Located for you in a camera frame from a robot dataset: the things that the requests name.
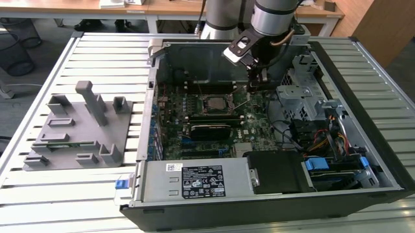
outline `motherboard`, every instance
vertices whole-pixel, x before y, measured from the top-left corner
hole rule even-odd
[[[162,159],[241,157],[276,150],[267,92],[234,83],[158,85]]]

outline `circuit board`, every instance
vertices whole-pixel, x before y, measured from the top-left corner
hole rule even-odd
[[[265,114],[264,93],[252,95],[242,85],[234,85],[230,94],[204,94],[204,86],[197,88],[198,94],[189,94],[192,92],[184,86],[172,85],[165,85],[158,91],[162,159],[240,157],[240,146],[249,147],[249,150],[276,150],[276,139]],[[229,136],[224,140],[217,140],[220,135],[214,135],[193,141],[188,122],[192,117],[202,119],[193,124],[196,127],[210,118],[216,122],[222,121],[224,125],[232,125]]]

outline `white cable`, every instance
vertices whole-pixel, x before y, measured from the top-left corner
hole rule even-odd
[[[22,83],[22,84],[9,84],[6,86],[42,86],[40,84],[33,84],[33,83]]]

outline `green circuit board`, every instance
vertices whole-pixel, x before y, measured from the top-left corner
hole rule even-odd
[[[234,93],[190,95],[182,87],[166,85],[158,97],[162,159],[202,159],[209,155],[190,156],[192,151],[218,151],[218,158],[236,157],[233,145],[250,144],[252,150],[276,150],[276,139],[267,120],[267,100],[263,93],[248,94],[242,86],[236,86]],[[237,127],[230,128],[225,140],[192,141],[189,124],[185,117],[234,116]]]

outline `blue latch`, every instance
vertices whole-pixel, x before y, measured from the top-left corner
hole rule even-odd
[[[114,182],[114,189],[126,189],[128,188],[128,180],[117,180]]]
[[[328,164],[324,158],[309,158],[305,161],[307,170],[328,169]]]
[[[368,167],[368,159],[365,157],[360,157],[360,162],[363,167]]]

